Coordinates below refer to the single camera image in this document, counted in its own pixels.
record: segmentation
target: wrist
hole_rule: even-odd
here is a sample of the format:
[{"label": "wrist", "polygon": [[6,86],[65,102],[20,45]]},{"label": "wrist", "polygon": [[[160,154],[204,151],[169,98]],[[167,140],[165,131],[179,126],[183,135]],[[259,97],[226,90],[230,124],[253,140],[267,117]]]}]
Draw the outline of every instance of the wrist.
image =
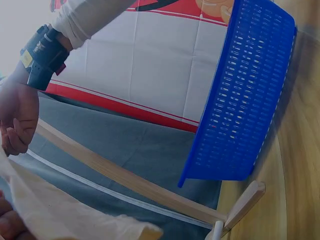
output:
[{"label": "wrist", "polygon": [[74,49],[69,38],[65,37],[61,32],[58,33],[56,39],[69,53]]},{"label": "wrist", "polygon": [[12,83],[27,84],[29,73],[21,61],[15,67],[15,70],[8,76],[8,81]]}]

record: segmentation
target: hand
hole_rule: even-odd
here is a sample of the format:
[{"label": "hand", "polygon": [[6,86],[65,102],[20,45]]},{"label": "hand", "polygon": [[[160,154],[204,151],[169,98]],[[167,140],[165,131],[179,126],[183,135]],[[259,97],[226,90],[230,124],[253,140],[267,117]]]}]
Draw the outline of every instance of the hand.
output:
[{"label": "hand", "polygon": [[5,240],[36,240],[0,190],[0,235]]},{"label": "hand", "polygon": [[23,84],[28,77],[19,63],[0,89],[2,148],[7,155],[25,153],[36,131],[39,98],[36,89]]}]

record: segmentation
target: fingers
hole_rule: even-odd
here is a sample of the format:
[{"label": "fingers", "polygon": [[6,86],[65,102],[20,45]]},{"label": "fingers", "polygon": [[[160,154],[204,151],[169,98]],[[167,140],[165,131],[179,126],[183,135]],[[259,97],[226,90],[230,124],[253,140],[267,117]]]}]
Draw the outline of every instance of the fingers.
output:
[{"label": "fingers", "polygon": [[26,153],[32,140],[35,128],[32,121],[23,121],[23,126],[19,120],[13,119],[13,127],[5,128],[1,125],[2,148],[7,155],[18,155]]},{"label": "fingers", "polygon": [[0,190],[0,235],[5,240],[36,240]]},{"label": "fingers", "polygon": [[11,206],[10,202],[8,202],[5,199],[5,196],[3,195],[3,192],[1,192],[1,193],[2,193],[2,196],[0,197],[0,217],[3,214],[12,211],[12,206]]},{"label": "fingers", "polygon": [[24,144],[21,141],[18,133],[12,127],[8,127],[6,131],[13,150],[15,150],[18,153],[26,153],[28,150],[28,145]]},{"label": "fingers", "polygon": [[11,143],[10,143],[10,139],[9,139],[9,136],[8,134],[2,134],[2,148],[6,154],[6,156],[8,157],[9,155],[18,155],[19,152],[14,150],[14,148],[11,146]]},{"label": "fingers", "polygon": [[15,240],[37,240],[29,231],[21,233]]},{"label": "fingers", "polygon": [[28,134],[28,132],[22,128],[18,119],[16,119],[16,118],[13,119],[13,126],[14,126],[14,130],[17,133],[17,135],[19,136],[21,142],[25,145],[29,145],[31,143],[32,136],[30,136]]},{"label": "fingers", "polygon": [[0,217],[0,234],[4,239],[15,239],[27,228],[16,211],[8,211]]}]

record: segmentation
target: red stripe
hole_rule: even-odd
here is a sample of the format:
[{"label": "red stripe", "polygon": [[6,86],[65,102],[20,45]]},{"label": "red stripe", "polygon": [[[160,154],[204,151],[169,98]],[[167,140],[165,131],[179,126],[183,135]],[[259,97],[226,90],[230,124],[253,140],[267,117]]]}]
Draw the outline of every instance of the red stripe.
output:
[{"label": "red stripe", "polygon": [[144,106],[144,105],[132,102],[132,101],[124,100],[122,98],[119,98],[119,97],[116,97],[116,96],[111,96],[111,95],[108,95],[108,94],[105,94],[105,93],[102,93],[102,92],[99,92],[99,91],[91,90],[91,89],[86,88],[86,87],[82,87],[82,86],[78,86],[78,85],[75,85],[75,84],[71,84],[71,83],[67,83],[67,82],[59,81],[59,80],[54,80],[54,79],[52,79],[51,81],[55,81],[55,82],[58,82],[58,83],[74,86],[74,87],[77,87],[77,88],[80,88],[80,89],[84,89],[84,90],[87,90],[87,91],[91,91],[91,92],[94,92],[94,93],[97,93],[97,94],[104,95],[104,96],[109,97],[109,98],[118,99],[118,100],[124,101],[124,102],[129,103],[129,104],[137,105],[137,106],[140,106],[140,107],[143,107],[143,108],[146,108],[146,109],[157,111],[157,112],[162,113],[162,114],[167,114],[167,115],[175,117],[175,118],[179,118],[179,119],[190,121],[190,122],[195,123],[195,124],[199,124],[198,121],[194,121],[194,120],[182,117],[182,116],[174,115],[174,114],[171,114],[171,113],[168,113],[168,112],[165,112],[165,111],[160,111],[160,110],[152,108],[152,107],[148,107],[148,106]]},{"label": "red stripe", "polygon": [[197,126],[182,121],[178,121],[170,117],[162,116],[153,112],[149,112],[147,110],[142,110],[134,106],[129,106],[115,100],[107,99],[102,96],[97,96],[67,86],[61,86],[58,84],[50,83],[48,88],[46,89],[46,92],[70,98],[73,100],[85,102],[91,105],[99,106],[117,113],[129,115],[139,120],[160,124],[175,129],[181,129],[195,133],[198,128]]},{"label": "red stripe", "polygon": [[[135,9],[127,9],[127,12],[136,12]],[[180,18],[185,18],[185,19],[193,19],[193,20],[199,20],[202,22],[206,22],[206,23],[210,23],[210,24],[217,24],[217,25],[221,25],[221,26],[225,26],[227,27],[228,24],[224,23],[224,22],[218,22],[218,21],[210,21],[210,20],[206,20],[197,16],[188,16],[188,15],[182,15],[179,13],[174,13],[174,12],[160,12],[157,10],[149,10],[147,12],[152,12],[152,13],[156,13],[156,14],[162,14],[162,15],[167,15],[167,16],[174,16],[174,17],[180,17]]]}]

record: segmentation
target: white cloth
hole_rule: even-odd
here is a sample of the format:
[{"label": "white cloth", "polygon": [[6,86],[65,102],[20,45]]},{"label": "white cloth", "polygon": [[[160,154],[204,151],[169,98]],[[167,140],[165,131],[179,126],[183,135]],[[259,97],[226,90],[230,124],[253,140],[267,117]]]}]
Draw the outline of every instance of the white cloth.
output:
[{"label": "white cloth", "polygon": [[1,147],[0,177],[9,184],[16,211],[38,240],[157,240],[162,235],[151,223],[84,205],[9,160]]},{"label": "white cloth", "polygon": [[110,23],[136,0],[68,0],[52,27],[67,37],[74,49]]}]

